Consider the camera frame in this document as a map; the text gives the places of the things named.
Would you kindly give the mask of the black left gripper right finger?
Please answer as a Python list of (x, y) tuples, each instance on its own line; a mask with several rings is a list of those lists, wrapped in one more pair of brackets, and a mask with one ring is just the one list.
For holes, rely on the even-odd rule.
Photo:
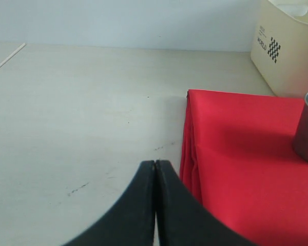
[(156, 161), (156, 195), (160, 245), (254, 245), (207, 211), (168, 160)]

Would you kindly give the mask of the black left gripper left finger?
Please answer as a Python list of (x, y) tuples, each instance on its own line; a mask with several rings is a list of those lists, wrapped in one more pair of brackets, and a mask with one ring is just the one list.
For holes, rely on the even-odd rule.
[(153, 245), (155, 162), (140, 163), (115, 204), (92, 226), (65, 245)]

